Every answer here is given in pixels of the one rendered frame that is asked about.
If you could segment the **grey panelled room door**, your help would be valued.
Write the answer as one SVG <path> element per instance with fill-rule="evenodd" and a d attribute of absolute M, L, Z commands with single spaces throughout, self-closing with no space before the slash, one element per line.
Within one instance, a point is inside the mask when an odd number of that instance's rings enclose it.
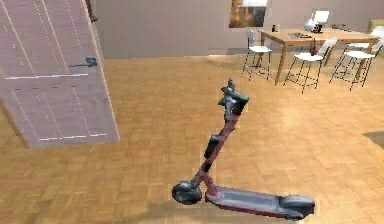
<path fill-rule="evenodd" d="M 120 140 L 86 0 L 0 0 L 0 99 L 30 148 Z"/>

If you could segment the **brown framed wall picture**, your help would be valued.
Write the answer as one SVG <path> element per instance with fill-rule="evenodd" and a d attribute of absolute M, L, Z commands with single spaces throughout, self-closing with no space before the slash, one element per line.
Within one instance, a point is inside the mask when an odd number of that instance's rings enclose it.
<path fill-rule="evenodd" d="M 230 28 L 262 27 L 268 0 L 232 0 Z"/>

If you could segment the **white table lamp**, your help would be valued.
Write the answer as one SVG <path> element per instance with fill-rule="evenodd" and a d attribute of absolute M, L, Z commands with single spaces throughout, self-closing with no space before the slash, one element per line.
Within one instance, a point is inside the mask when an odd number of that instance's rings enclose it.
<path fill-rule="evenodd" d="M 314 13 L 313 21 L 315 23 L 313 33 L 321 33 L 323 25 L 328 21 L 329 11 L 319 10 Z"/>

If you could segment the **red and grey kick scooter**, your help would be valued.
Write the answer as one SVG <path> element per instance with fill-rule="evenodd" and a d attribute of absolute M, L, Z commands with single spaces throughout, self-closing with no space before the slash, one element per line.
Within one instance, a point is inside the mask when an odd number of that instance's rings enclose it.
<path fill-rule="evenodd" d="M 223 97 L 218 104 L 224 107 L 224 126 L 218 134 L 212 134 L 208 141 L 199 171 L 189 181 L 180 181 L 172 188 L 172 197 L 183 205 L 193 205 L 202 198 L 215 206 L 238 212 L 283 218 L 299 221 L 315 213 L 315 200 L 302 195 L 274 195 L 217 186 L 210 168 L 250 98 L 236 90 L 234 81 L 229 78 L 221 88 Z"/>

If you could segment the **wooden dining table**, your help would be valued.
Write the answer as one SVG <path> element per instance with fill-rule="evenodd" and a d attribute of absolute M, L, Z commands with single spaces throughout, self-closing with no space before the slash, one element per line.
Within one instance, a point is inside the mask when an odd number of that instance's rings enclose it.
<path fill-rule="evenodd" d="M 348 32 L 340 29 L 331 29 L 331 28 L 324 28 L 320 34 L 314 34 L 314 33 L 311 33 L 310 31 L 304 31 L 300 29 L 280 29 L 277 32 L 272 32 L 266 29 L 258 29 L 258 32 L 260 33 L 261 44 L 265 43 L 265 39 L 269 39 L 282 46 L 279 67 L 277 69 L 275 82 L 274 82 L 275 85 L 277 85 L 280 81 L 280 76 L 282 73 L 282 69 L 284 66 L 285 58 L 286 58 L 289 47 L 309 45 L 312 39 L 315 39 L 317 44 L 323 44 L 327 38 L 336 37 L 338 39 L 338 44 L 368 43 L 366 52 L 369 53 L 371 51 L 372 46 L 380 39 L 379 36 L 374 36 L 374 35 L 370 35 L 362 32 L 357 32 L 357 31 Z M 312 36 L 312 38 L 292 39 L 288 36 L 288 33 L 296 33 L 296 32 L 308 34 Z"/>

